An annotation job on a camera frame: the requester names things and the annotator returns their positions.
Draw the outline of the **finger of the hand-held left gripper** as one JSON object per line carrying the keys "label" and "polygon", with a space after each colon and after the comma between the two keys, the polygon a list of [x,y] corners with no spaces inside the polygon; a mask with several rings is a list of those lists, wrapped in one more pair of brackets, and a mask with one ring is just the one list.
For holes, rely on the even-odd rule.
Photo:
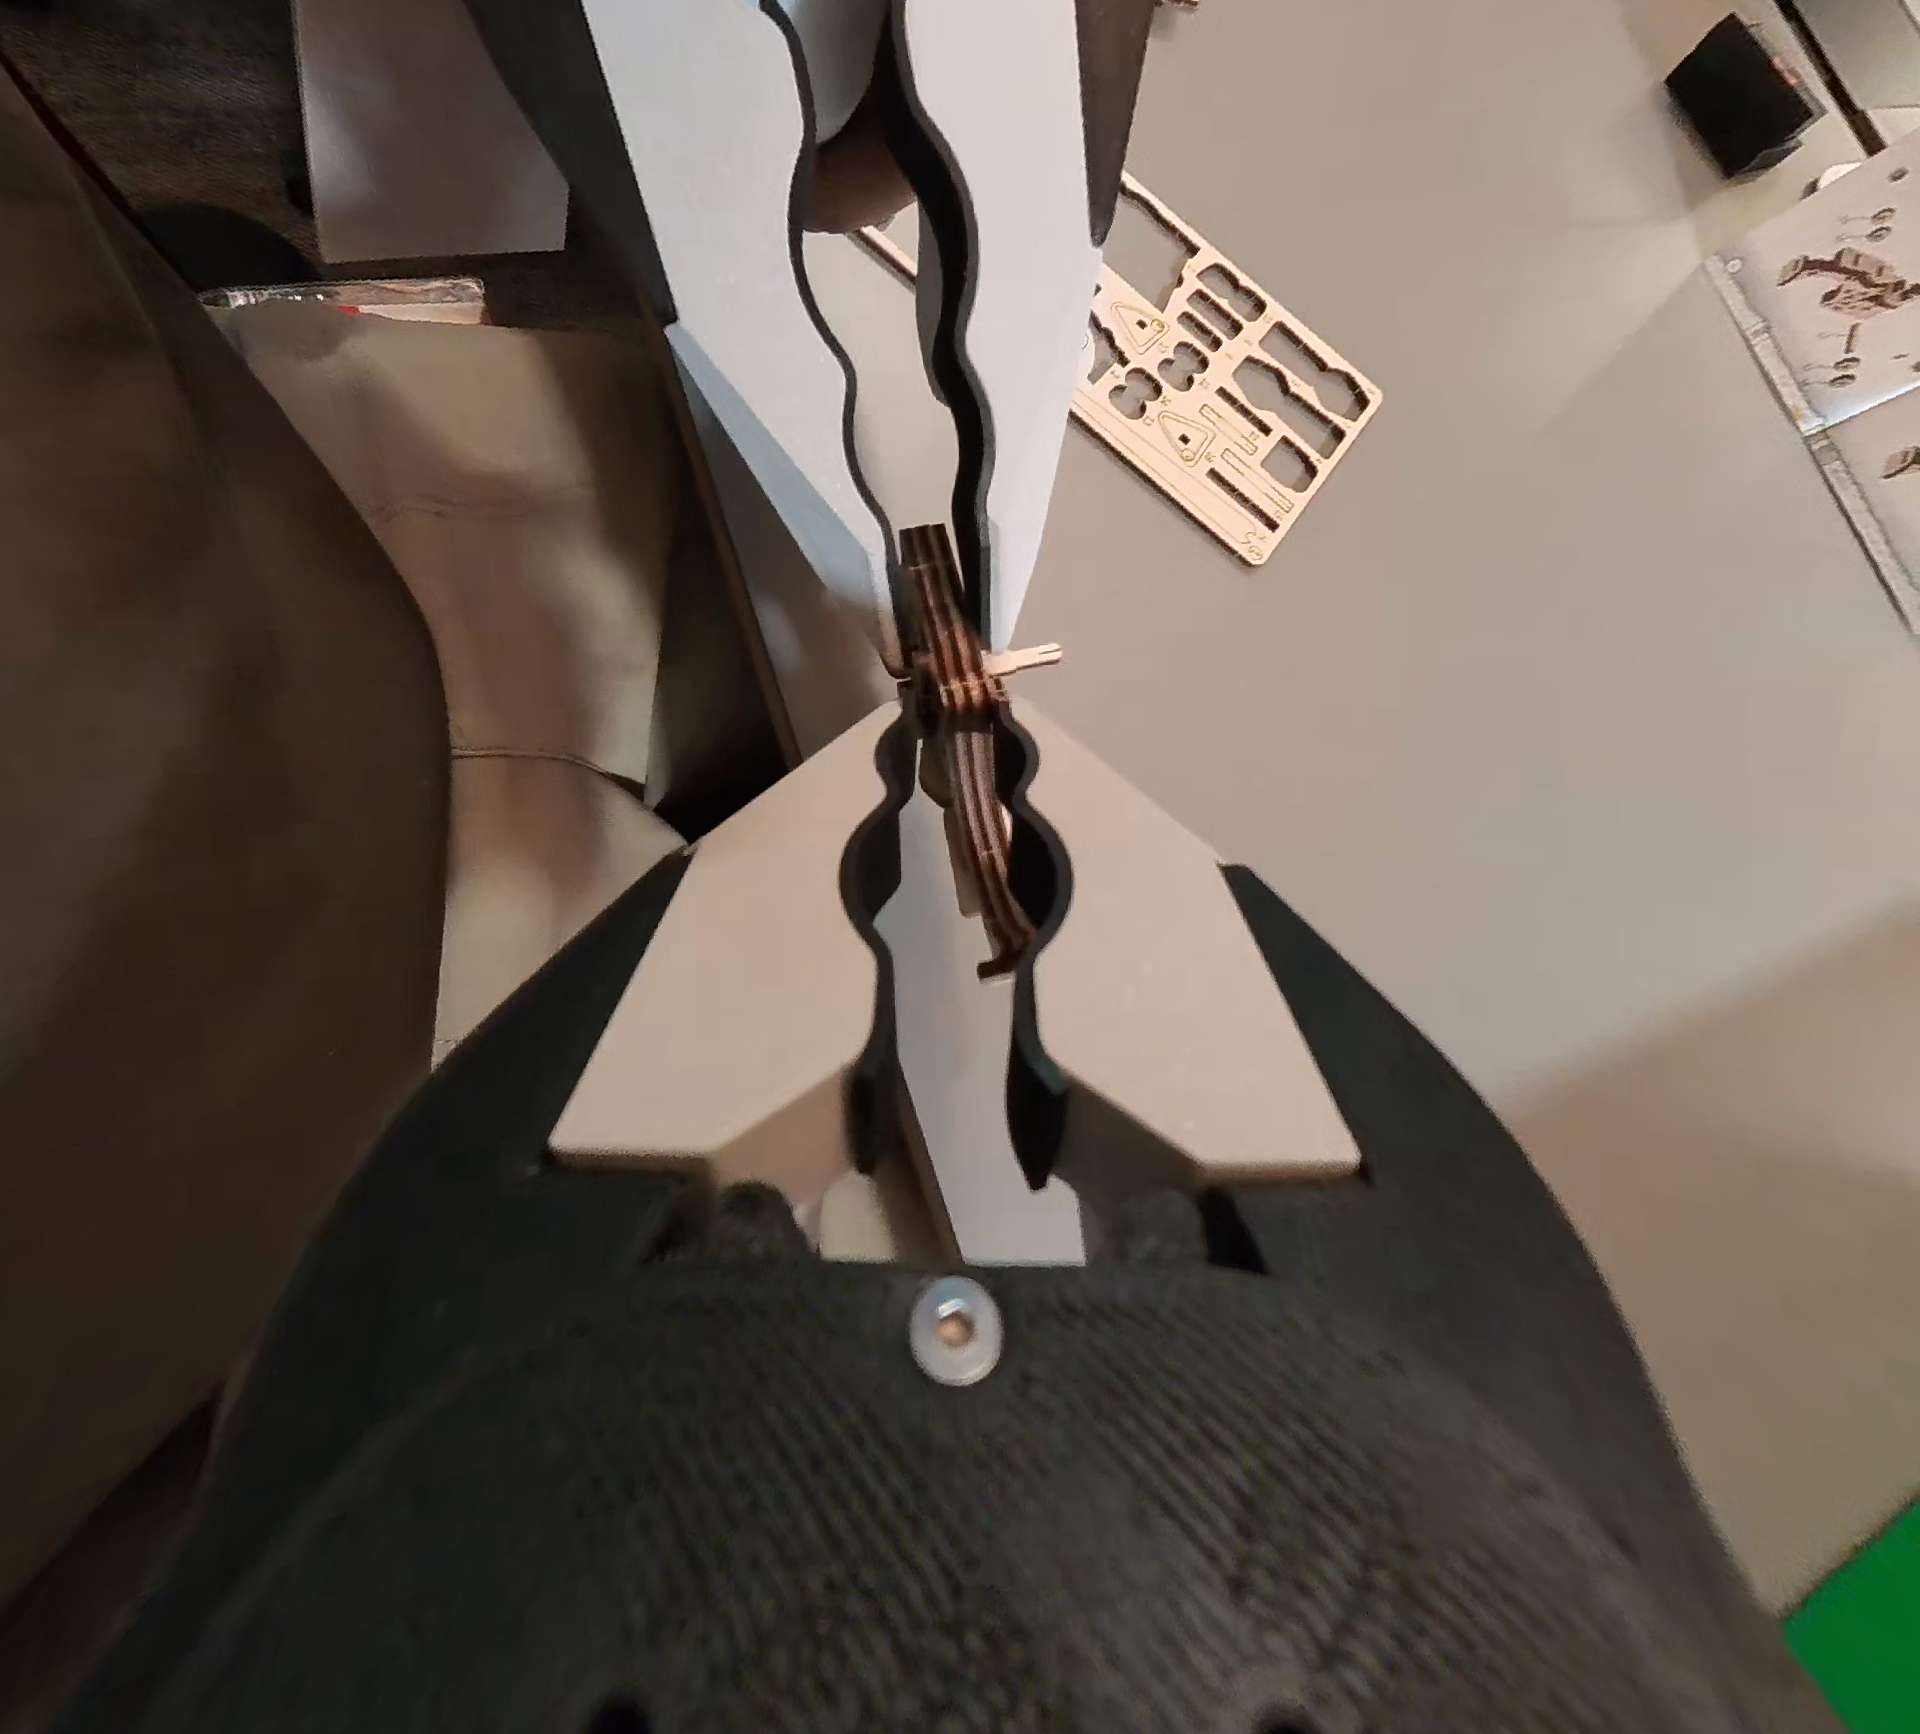
{"label": "finger of the hand-held left gripper", "polygon": [[666,280],[669,345],[829,594],[901,648],[857,375],[805,261],[818,154],[785,0],[581,0]]}
{"label": "finger of the hand-held left gripper", "polygon": [[922,140],[927,365],[962,437],[952,526],[976,631],[1015,647],[1089,347],[1090,222],[1077,0],[897,0]]}

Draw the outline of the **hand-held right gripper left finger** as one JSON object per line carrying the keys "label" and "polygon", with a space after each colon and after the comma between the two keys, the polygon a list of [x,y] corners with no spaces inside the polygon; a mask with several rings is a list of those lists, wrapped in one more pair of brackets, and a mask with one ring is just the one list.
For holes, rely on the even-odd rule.
{"label": "hand-held right gripper left finger", "polygon": [[548,1136],[633,1168],[813,1205],[901,1146],[897,962],[917,734],[894,698],[707,834]]}

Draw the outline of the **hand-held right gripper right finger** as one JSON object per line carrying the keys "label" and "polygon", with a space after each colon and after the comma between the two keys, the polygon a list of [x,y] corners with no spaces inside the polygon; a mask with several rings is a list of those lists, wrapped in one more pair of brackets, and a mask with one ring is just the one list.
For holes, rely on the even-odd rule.
{"label": "hand-held right gripper right finger", "polygon": [[1225,859],[1030,698],[1002,743],[1006,1131],[1029,1198],[1005,1262],[1082,1262],[1127,1203],[1328,1185],[1362,1150]]}

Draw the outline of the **layered wooden model assembly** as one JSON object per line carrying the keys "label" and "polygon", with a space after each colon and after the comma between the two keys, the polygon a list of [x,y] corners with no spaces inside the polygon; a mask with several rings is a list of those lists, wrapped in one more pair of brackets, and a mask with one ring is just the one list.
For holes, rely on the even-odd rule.
{"label": "layered wooden model assembly", "polygon": [[1015,734],[1009,678],[1058,667],[1058,642],[984,648],[965,607],[965,581],[948,528],[906,528],[898,539],[898,588],[911,709],[922,740],[922,787],[945,812],[962,914],[980,922],[984,980],[1009,978],[1040,940],[1052,901],[1038,833],[1017,824],[1025,761]]}

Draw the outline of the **grey desk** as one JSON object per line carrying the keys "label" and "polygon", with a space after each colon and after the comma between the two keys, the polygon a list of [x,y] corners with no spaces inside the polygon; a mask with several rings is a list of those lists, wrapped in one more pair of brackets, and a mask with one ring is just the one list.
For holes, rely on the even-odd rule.
{"label": "grey desk", "polygon": [[1782,1616],[1917,1503],[1917,638],[1702,265],[1766,0],[1159,11],[1133,176],[1383,392],[1261,569],[1068,426],[1038,709],[1374,982],[1593,1249]]}

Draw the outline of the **person's left hand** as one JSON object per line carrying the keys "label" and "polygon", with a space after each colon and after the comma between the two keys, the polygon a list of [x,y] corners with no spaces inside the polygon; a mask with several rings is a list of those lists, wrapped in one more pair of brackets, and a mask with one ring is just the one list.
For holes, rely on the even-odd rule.
{"label": "person's left hand", "polygon": [[884,228],[917,193],[890,145],[884,102],[871,92],[815,154],[803,227],[808,234]]}

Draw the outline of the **grey panel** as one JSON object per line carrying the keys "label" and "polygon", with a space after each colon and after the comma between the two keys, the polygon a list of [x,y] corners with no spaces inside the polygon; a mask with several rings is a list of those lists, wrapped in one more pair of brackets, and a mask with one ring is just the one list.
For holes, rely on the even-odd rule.
{"label": "grey panel", "polygon": [[292,22],[327,262],[564,250],[569,189],[465,0],[292,0]]}

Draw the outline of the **clear plastic bag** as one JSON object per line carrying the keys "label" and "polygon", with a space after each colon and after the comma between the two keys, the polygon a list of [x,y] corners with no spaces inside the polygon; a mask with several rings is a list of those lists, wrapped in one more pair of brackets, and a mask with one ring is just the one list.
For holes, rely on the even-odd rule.
{"label": "clear plastic bag", "polygon": [[210,313],[242,313],[259,307],[328,309],[382,322],[492,326],[487,285],[480,277],[372,277],[304,282],[232,285],[199,294]]}

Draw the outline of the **laser-cut plywood parts sheet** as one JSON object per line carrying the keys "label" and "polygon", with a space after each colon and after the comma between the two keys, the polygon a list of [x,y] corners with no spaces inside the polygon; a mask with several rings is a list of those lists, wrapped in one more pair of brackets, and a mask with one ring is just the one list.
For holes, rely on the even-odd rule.
{"label": "laser-cut plywood parts sheet", "polygon": [[1261,570],[1381,413],[1381,387],[1135,176],[1118,208],[1179,250],[1163,294],[1107,261],[1074,424]]}

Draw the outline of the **flat black box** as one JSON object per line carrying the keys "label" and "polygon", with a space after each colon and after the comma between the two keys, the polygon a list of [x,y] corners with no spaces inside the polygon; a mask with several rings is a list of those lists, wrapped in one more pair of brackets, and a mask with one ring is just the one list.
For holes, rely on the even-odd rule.
{"label": "flat black box", "polygon": [[1712,29],[1664,79],[1681,124],[1724,183],[1746,183],[1793,159],[1826,106],[1766,37],[1736,17]]}

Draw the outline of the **white instruction sheet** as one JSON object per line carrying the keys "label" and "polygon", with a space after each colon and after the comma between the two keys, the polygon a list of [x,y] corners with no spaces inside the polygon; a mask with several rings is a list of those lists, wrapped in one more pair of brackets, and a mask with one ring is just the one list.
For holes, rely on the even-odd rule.
{"label": "white instruction sheet", "polygon": [[1918,633],[1918,135],[1706,259],[1782,414]]}

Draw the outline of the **green plastic bin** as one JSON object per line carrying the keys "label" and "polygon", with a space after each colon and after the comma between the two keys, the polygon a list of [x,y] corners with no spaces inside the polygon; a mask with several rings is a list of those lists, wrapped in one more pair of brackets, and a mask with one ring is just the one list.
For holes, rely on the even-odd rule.
{"label": "green plastic bin", "polygon": [[1785,1614],[1789,1648],[1852,1732],[1918,1731],[1918,1503]]}

